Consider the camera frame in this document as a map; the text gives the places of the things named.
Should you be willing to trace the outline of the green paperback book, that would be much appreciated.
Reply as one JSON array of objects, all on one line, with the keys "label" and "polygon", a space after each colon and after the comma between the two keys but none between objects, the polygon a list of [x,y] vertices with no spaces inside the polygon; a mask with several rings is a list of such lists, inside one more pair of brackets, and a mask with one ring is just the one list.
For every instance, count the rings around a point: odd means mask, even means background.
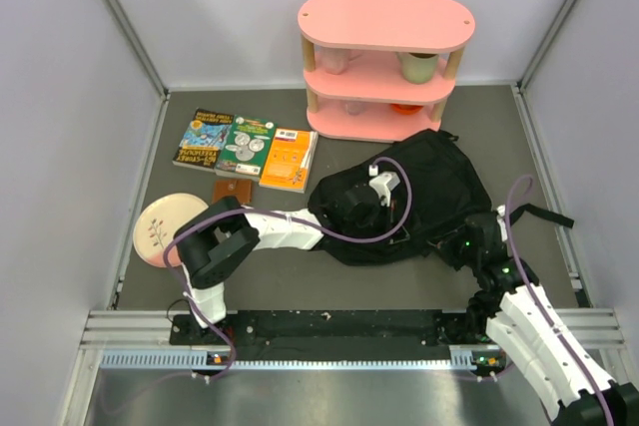
[{"label": "green paperback book", "polygon": [[214,172],[222,177],[258,182],[276,129],[272,121],[235,116]]}]

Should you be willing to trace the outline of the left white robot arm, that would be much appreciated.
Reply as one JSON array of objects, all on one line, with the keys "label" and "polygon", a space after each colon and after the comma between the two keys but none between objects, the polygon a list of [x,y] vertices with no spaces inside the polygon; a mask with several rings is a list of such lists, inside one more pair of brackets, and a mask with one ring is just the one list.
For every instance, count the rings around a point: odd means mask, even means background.
[{"label": "left white robot arm", "polygon": [[258,211],[234,198],[214,203],[177,229],[170,251],[178,255],[186,275],[194,333],[209,343],[224,336],[224,282],[253,250],[311,250],[326,236],[345,237],[323,228],[307,209]]}]

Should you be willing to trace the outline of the black student backpack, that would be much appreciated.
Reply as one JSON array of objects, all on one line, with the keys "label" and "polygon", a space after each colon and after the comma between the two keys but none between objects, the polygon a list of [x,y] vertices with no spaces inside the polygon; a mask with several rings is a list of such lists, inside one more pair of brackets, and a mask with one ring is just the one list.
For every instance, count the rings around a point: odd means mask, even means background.
[{"label": "black student backpack", "polygon": [[[377,155],[381,170],[400,178],[391,193],[392,227],[379,236],[326,236],[316,248],[349,266],[386,265],[432,252],[441,258],[437,244],[468,216],[495,212],[474,166],[455,141],[448,132],[425,130]],[[308,209],[323,227],[341,233],[334,201],[356,184],[368,183],[370,165],[364,161],[319,181]]]}]

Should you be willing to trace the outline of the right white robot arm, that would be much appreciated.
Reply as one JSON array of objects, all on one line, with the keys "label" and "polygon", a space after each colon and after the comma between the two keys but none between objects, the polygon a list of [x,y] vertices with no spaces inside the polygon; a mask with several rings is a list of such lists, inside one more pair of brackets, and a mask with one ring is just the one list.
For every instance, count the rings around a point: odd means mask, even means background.
[{"label": "right white robot arm", "polygon": [[468,301],[466,330],[492,340],[533,388],[553,425],[635,425],[638,389],[615,380],[561,320],[530,267],[506,245],[504,211],[476,213],[436,250],[467,266],[479,290]]}]

